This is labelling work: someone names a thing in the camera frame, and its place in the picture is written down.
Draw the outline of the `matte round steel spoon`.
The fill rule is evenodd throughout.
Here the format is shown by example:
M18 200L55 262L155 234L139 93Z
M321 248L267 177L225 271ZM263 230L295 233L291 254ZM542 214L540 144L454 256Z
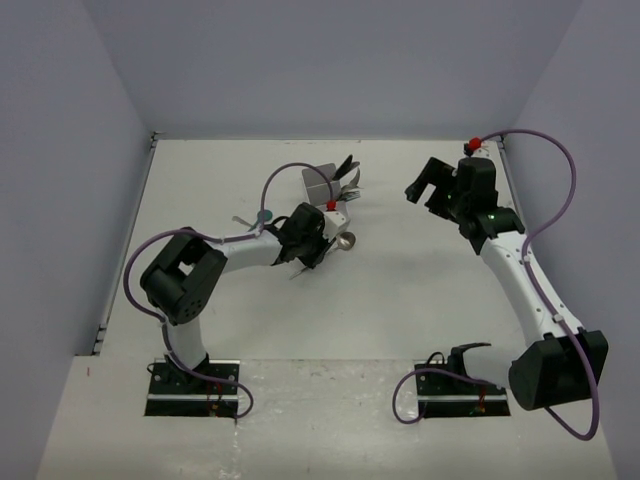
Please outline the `matte round steel spoon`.
M338 250L349 251L356 244L356 236L349 231L338 234L335 238L334 247Z

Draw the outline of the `shiny steel fork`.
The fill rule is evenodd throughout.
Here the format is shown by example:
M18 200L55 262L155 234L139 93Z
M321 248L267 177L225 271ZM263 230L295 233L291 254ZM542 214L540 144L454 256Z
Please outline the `shiny steel fork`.
M348 188L347 186L345 186L344 188L341 189L340 194L337 197L337 200L339 202L349 202L352 200L356 200L360 197L361 197L361 193L358 187Z
M357 168L354 177L346 185L341 187L340 198L348 196L359 189L360 176L360 168Z

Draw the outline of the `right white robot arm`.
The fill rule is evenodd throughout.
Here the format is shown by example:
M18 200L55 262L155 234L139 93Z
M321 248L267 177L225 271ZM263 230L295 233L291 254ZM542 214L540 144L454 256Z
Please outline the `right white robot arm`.
M481 380L511 390L525 410L591 398L603 371L608 342L588 331L564 305L542 271L517 213L498 203L496 169L487 158L464 158L451 166L430 158L406 189L417 203L458 226L476 255L492 271L509 300L525 348L512 352L488 343L453 348L458 358L446 368L448 385L467 393Z

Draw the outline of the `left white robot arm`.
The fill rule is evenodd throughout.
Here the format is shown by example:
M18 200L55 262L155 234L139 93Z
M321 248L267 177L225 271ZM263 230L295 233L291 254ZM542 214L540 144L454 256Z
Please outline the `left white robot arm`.
M327 214L302 203L280 226L268 224L239 241L206 240L187 227L169 242L144 270L140 287L160 314L168 358L174 363L172 380L195 393L208 379L199 315L220 277L252 267L276 266L300 260L313 267L333 243L325 232Z

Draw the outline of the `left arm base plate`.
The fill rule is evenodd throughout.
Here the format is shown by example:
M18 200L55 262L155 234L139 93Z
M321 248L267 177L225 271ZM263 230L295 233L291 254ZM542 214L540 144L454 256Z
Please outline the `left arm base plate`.
M239 420L252 411L252 394L239 386L239 360L207 359L195 371L214 380L194 377L167 358L148 364L144 415Z

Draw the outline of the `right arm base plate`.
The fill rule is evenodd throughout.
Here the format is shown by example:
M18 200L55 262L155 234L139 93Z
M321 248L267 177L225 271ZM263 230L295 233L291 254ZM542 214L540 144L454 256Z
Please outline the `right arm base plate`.
M445 356L432 353L426 361L416 363L396 384L391 409L395 419L412 425L433 418L509 417L506 389L485 380L472 379L463 364L464 353L470 349L489 347L480 342L453 347ZM417 415L403 418L397 408L397 399L404 384L414 380L417 392Z

